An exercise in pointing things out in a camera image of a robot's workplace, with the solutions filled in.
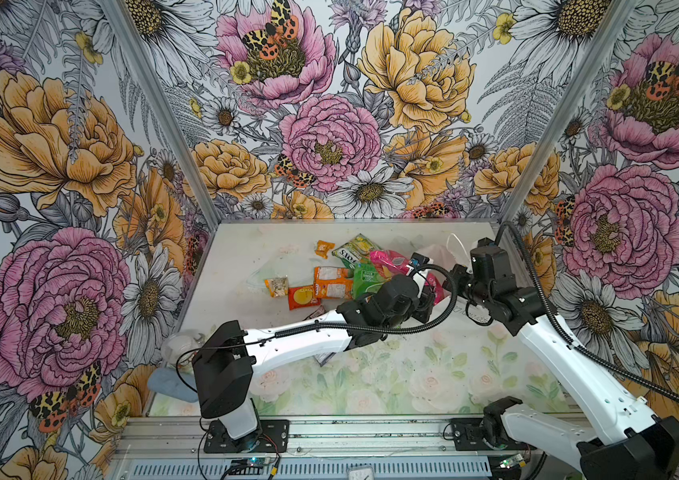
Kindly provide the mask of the pink chips bag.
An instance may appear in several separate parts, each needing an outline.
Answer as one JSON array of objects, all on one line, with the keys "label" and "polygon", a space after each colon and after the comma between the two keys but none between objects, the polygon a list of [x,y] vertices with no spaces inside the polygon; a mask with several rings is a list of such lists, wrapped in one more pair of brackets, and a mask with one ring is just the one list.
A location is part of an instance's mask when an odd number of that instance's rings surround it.
[{"label": "pink chips bag", "polygon": [[[403,254],[393,250],[373,250],[369,252],[369,261],[381,276],[387,279],[393,278],[395,275],[409,275],[411,271],[417,266],[431,264],[431,258],[413,253],[411,257],[405,257]],[[413,275],[415,283],[419,286],[419,292],[425,292],[425,288],[435,296],[433,304],[437,305],[447,298],[443,284],[434,273],[425,269]]]}]

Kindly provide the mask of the green Lays chips bag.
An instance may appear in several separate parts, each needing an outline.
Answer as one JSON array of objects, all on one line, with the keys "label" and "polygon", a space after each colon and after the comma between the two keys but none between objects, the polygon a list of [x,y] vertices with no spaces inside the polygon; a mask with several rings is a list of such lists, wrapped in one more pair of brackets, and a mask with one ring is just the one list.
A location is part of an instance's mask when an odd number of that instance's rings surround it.
[{"label": "green Lays chips bag", "polygon": [[370,263],[359,263],[353,268],[353,299],[361,298],[367,293],[375,293],[387,282]]}]

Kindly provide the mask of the white paper bag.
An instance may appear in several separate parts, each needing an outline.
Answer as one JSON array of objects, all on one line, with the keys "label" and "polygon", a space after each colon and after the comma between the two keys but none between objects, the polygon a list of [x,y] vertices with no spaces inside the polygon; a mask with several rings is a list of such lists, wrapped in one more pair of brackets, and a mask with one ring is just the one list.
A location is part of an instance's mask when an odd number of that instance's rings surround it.
[{"label": "white paper bag", "polygon": [[475,242],[469,243],[461,240],[457,234],[451,232],[445,240],[437,243],[419,247],[415,252],[429,258],[431,264],[437,264],[446,270],[451,271],[455,265],[467,268],[467,272],[473,272],[471,266],[471,247],[477,245]]}]

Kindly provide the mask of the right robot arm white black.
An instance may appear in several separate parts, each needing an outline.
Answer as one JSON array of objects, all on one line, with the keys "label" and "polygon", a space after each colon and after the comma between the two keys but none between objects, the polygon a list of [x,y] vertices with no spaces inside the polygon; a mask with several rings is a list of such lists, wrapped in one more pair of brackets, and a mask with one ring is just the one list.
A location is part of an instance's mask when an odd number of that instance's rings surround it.
[{"label": "right robot arm white black", "polygon": [[527,444],[587,479],[671,479],[679,467],[679,420],[661,418],[589,358],[563,318],[549,315],[545,296],[517,286],[509,254],[489,238],[457,265],[447,287],[527,346],[551,370],[589,422],[581,428],[526,406],[513,396],[485,407],[465,438],[499,448]]}]

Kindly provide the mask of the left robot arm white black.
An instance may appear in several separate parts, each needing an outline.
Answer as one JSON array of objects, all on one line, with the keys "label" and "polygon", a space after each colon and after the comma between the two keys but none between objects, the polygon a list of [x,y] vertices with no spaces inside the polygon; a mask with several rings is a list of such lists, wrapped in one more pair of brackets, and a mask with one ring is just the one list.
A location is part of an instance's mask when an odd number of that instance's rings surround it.
[{"label": "left robot arm white black", "polygon": [[232,441],[261,432],[250,399],[252,380],[309,357],[337,354],[439,326],[448,309],[431,319],[435,296],[417,278],[397,275],[379,291],[347,300],[337,308],[295,324],[243,329],[223,323],[195,352],[191,366],[200,416],[216,420]]}]

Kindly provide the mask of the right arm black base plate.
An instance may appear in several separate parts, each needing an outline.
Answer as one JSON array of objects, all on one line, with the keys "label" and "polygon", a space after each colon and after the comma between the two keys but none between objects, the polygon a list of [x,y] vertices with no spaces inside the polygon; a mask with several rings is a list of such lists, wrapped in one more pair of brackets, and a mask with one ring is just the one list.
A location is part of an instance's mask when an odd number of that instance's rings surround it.
[{"label": "right arm black base plate", "polygon": [[443,438],[451,440],[457,451],[523,451],[533,449],[529,444],[503,437],[493,440],[483,428],[483,420],[477,417],[453,418],[443,430]]}]

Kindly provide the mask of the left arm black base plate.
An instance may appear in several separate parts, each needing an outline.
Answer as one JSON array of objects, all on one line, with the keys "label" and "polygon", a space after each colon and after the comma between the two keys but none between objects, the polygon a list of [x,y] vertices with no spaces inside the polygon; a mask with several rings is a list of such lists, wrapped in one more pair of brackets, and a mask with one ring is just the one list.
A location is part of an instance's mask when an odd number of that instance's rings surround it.
[{"label": "left arm black base plate", "polygon": [[284,453],[289,440],[290,422],[285,419],[265,419],[259,430],[233,440],[222,423],[213,420],[207,428],[202,450],[206,454]]}]

